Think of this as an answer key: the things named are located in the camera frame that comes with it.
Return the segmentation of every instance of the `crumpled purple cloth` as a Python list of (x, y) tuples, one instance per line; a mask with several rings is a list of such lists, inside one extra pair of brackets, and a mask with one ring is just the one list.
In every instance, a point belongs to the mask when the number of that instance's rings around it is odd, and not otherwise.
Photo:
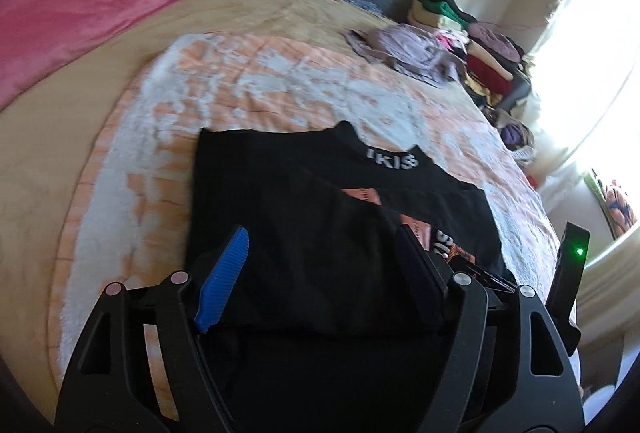
[(517, 146), (524, 145), (524, 136), (522, 135), (522, 131), (516, 124), (507, 124), (503, 129), (500, 130), (500, 138), (505, 146)]
[(477, 23), (467, 25), (466, 31), (472, 38), (480, 40), (479, 43), (481, 43), (482, 46), (490, 48), (509, 61), (520, 63), (520, 54), (518, 54), (516, 47), (513, 46), (505, 35), (495, 33)]
[(465, 64), (448, 52), (429, 32), (407, 24), (343, 33), (357, 54), (369, 63), (385, 63), (394, 70), (442, 87), (465, 77)]

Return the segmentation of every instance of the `black t-shirt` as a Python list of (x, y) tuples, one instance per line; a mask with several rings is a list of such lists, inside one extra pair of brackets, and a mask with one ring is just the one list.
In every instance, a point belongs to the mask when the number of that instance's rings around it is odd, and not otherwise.
[(347, 122), (297, 134), (202, 130), (186, 268), (202, 268), (235, 225), (248, 230), (220, 324), (201, 338), (242, 429), (415, 431), (447, 340), (422, 325), (394, 257), (402, 223), (424, 247), (441, 231), (506, 272), (484, 192), (418, 147), (366, 146)]

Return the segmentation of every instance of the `curtain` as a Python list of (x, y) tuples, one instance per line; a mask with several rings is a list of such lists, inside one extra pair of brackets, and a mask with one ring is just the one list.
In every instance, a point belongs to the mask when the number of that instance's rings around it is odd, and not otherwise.
[[(562, 0), (532, 52), (536, 136), (529, 173), (551, 211), (593, 168), (640, 202), (640, 0)], [(640, 225), (590, 263), (578, 293), (582, 342), (640, 321)]]

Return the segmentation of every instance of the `orange and white blanket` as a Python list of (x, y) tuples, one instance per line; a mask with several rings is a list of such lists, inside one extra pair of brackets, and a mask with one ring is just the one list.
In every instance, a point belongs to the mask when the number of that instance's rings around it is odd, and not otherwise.
[[(447, 172), (484, 189), (507, 267), (546, 295), (558, 239), (538, 195), (459, 84), (435, 89), (284, 38), (190, 34), (124, 92), (79, 179), (49, 310), (58, 382), (105, 285), (155, 285), (182, 266), (201, 127), (300, 132), (340, 120), (380, 148), (418, 144)], [(159, 350), (150, 356), (157, 371)]]

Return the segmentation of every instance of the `beige bed sheet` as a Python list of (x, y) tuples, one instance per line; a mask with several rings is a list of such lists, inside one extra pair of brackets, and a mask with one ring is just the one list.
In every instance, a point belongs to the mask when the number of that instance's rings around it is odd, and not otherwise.
[(236, 30), (354, 55), (340, 31), (390, 22), (331, 0), (183, 0), (101, 45), (0, 114), (0, 352), (51, 421), (47, 305), (58, 237), (94, 139), (143, 65), (178, 36)]

